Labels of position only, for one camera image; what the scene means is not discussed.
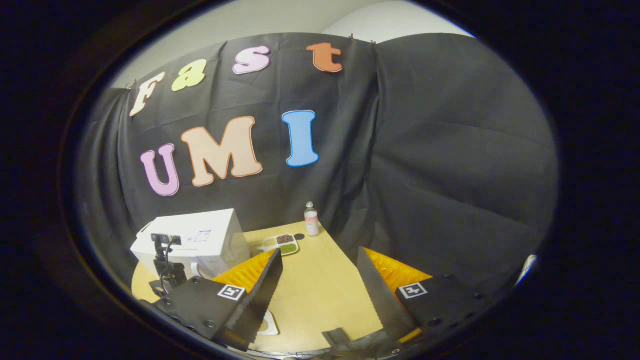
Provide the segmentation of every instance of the bottle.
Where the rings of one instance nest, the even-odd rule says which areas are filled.
[[[314,203],[308,202],[305,210],[305,222],[307,223],[307,234],[317,236],[320,233],[318,226],[318,211],[314,209]]]

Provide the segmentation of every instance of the wooden table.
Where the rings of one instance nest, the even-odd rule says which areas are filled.
[[[252,256],[264,238],[279,234],[304,234],[300,250],[283,256],[284,270],[269,310],[280,331],[276,336],[257,336],[249,347],[264,352],[306,352],[328,348],[322,335],[341,327],[351,340],[382,329],[360,273],[331,236],[320,227],[308,236],[304,222],[250,231],[244,234]],[[138,264],[132,292],[137,299],[155,302],[148,285],[158,276]]]

